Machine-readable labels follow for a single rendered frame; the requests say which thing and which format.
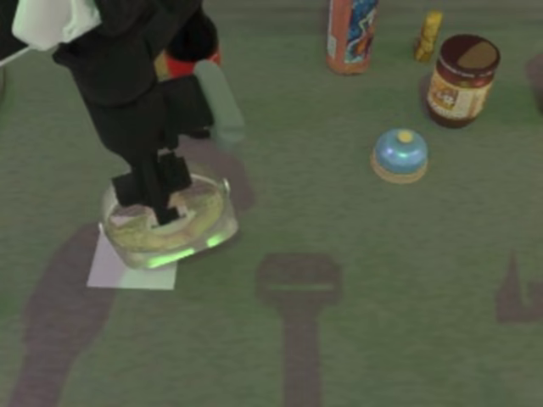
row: brown jar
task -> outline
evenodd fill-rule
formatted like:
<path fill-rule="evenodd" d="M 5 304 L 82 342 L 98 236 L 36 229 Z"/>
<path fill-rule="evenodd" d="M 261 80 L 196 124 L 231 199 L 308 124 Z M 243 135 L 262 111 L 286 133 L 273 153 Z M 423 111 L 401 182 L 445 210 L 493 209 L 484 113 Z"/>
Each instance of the brown jar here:
<path fill-rule="evenodd" d="M 472 123 L 484 107 L 500 58 L 498 48 L 480 36 L 447 39 L 426 98 L 430 117 L 449 128 Z"/>

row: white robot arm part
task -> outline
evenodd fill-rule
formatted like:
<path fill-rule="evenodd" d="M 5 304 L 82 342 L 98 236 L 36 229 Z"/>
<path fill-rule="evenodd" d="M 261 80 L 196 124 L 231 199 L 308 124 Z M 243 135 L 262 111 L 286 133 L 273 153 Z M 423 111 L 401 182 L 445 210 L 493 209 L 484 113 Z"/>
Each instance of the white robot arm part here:
<path fill-rule="evenodd" d="M 31 49 L 47 51 L 100 24 L 93 0 L 19 0 L 12 31 Z"/>

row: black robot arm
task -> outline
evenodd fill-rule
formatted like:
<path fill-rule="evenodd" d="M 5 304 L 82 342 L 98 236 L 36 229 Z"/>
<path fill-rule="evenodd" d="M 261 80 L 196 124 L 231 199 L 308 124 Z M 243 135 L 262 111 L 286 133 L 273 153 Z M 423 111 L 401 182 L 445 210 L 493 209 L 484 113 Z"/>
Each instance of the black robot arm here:
<path fill-rule="evenodd" d="M 191 185 L 174 153 L 180 134 L 213 125 L 198 79 L 159 83 L 154 60 L 190 19 L 203 15 L 201 0 L 96 0 L 102 24 L 53 59 L 68 68 L 103 145 L 131 172 L 113 180 L 121 206 L 153 209 L 160 225 L 178 219 L 170 195 Z"/>

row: green table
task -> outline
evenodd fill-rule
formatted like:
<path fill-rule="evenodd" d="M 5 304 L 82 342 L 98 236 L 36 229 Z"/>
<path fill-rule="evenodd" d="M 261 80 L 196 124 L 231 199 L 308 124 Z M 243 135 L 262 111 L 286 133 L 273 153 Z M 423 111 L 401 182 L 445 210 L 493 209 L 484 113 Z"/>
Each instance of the green table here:
<path fill-rule="evenodd" d="M 239 239 L 181 262 L 168 293 L 85 289 L 99 198 L 124 167 L 99 144 L 66 71 L 37 53 L 11 64 L 0 110 L 0 405 L 290 407 L 288 312 L 259 298 L 259 270 L 315 262 L 341 282 L 340 298 L 318 314 L 319 330 L 296 326 L 304 314 L 284 331 L 308 344 L 287 349 L 287 366 L 320 331 L 320 360 L 305 363 L 320 363 L 323 406 L 543 405 L 542 118 L 526 74 L 543 59 L 543 9 L 444 6 L 441 40 L 473 32 L 503 54 L 482 116 L 448 131 L 421 109 L 431 65 L 411 58 L 424 13 L 441 3 L 383 2 L 371 69 L 344 78 L 324 64 L 325 2 L 208 1 L 248 123 L 239 156 L 255 202 Z M 371 171 L 391 127 L 426 137 L 430 167 L 417 184 Z M 289 254 L 297 265 L 285 265 Z M 314 407 L 317 384 L 307 385 Z"/>

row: robotic arm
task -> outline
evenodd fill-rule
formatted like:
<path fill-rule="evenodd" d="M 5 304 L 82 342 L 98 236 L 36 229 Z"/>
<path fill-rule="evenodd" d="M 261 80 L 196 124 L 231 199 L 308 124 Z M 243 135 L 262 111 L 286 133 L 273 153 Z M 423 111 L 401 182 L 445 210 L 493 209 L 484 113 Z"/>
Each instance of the robotic arm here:
<path fill-rule="evenodd" d="M 218 67 L 161 83 L 154 71 L 172 40 L 186 46 L 179 40 L 187 27 L 201 37 L 191 47 L 216 43 L 204 38 L 216 36 L 198 24 L 205 19 L 202 0 L 20 0 L 14 19 L 13 33 L 32 48 L 58 45 L 53 60 L 70 70 L 102 144 L 131 168 L 113 180 L 119 204 L 152 208 L 159 225 L 179 218 L 170 196 L 191 185 L 185 161 L 171 151 L 178 136 L 220 127 L 219 137 L 241 137 L 243 119 Z M 219 79 L 213 87 L 223 87 L 229 112 L 214 108 L 209 75 Z"/>

